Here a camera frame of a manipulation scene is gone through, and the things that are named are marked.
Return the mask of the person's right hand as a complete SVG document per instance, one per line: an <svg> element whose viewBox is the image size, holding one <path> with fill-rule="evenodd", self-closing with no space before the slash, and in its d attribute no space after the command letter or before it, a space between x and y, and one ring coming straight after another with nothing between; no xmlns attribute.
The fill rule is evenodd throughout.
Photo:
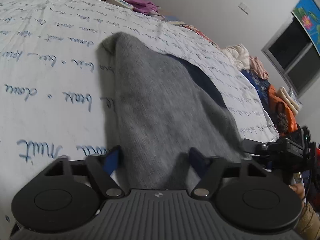
<svg viewBox="0 0 320 240"><path fill-rule="evenodd" d="M304 207L304 199L305 199L305 189L303 183L296 183L293 185L289 185L289 188L293 190L301 199L302 201L302 207Z"/></svg>

